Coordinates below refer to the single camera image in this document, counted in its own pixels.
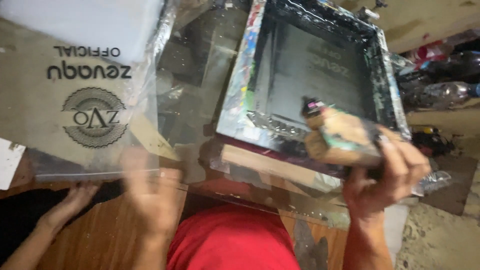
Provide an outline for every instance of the circular emblem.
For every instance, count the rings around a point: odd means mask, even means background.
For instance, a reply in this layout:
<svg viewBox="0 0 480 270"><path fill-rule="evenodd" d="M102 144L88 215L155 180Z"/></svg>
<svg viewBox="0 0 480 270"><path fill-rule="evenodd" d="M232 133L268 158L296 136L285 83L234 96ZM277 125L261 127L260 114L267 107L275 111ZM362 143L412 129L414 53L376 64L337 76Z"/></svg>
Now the circular emblem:
<svg viewBox="0 0 480 270"><path fill-rule="evenodd" d="M112 92L97 87L75 91L63 104L62 111L74 112L72 125L63 129L72 140L88 148L103 148L118 141L127 130L119 121L125 109Z"/></svg>

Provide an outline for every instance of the hand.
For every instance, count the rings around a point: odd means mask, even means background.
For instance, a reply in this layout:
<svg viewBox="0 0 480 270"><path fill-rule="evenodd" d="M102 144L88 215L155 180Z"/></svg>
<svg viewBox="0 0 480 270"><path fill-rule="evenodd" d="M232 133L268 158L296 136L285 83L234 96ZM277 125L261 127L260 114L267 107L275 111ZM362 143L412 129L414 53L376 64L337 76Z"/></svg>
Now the hand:
<svg viewBox="0 0 480 270"><path fill-rule="evenodd" d="M97 190L98 187L90 182L82 182L79 186L71 187L63 201L38 220L37 228L57 234L72 217L90 203Z"/></svg>
<svg viewBox="0 0 480 270"><path fill-rule="evenodd" d="M352 221L383 224L384 209L409 196L412 186L430 172L428 159L412 144L383 126L379 129L385 161L382 180L368 179L365 168L354 168L343 188Z"/></svg>
<svg viewBox="0 0 480 270"><path fill-rule="evenodd" d="M149 177L145 169L147 156L144 149L133 147L123 155L127 194L145 219L149 233L170 234L177 225L181 172L162 168L160 176Z"/></svg>

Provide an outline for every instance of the black cloth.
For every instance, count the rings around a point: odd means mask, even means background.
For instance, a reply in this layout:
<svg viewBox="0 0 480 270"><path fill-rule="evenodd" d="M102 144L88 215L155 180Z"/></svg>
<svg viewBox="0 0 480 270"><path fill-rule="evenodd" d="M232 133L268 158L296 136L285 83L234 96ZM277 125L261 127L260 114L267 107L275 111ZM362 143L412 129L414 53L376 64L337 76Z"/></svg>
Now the black cloth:
<svg viewBox="0 0 480 270"><path fill-rule="evenodd" d="M65 226L83 216L96 204L115 199L122 193L120 180L103 183L90 204ZM38 219L60 203L67 194L68 188L59 191L33 189L0 200L0 265L33 231Z"/></svg>

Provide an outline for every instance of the red shirt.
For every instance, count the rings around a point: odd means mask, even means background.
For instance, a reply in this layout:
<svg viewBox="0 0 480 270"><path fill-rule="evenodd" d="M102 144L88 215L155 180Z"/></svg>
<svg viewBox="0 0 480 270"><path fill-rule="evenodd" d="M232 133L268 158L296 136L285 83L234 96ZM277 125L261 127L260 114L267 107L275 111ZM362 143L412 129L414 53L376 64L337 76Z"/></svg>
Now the red shirt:
<svg viewBox="0 0 480 270"><path fill-rule="evenodd" d="M168 270L300 270L280 216L225 205L184 220L167 255Z"/></svg>

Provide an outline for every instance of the plastic bag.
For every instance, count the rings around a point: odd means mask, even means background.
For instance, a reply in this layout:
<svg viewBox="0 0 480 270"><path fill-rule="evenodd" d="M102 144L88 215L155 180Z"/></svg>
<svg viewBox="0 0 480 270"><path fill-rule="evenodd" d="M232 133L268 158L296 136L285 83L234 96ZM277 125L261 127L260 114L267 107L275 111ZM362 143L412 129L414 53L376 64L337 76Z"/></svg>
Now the plastic bag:
<svg viewBox="0 0 480 270"><path fill-rule="evenodd" d="M156 127L150 93L178 2L0 2L0 137L30 148L37 179L121 173L132 121Z"/></svg>

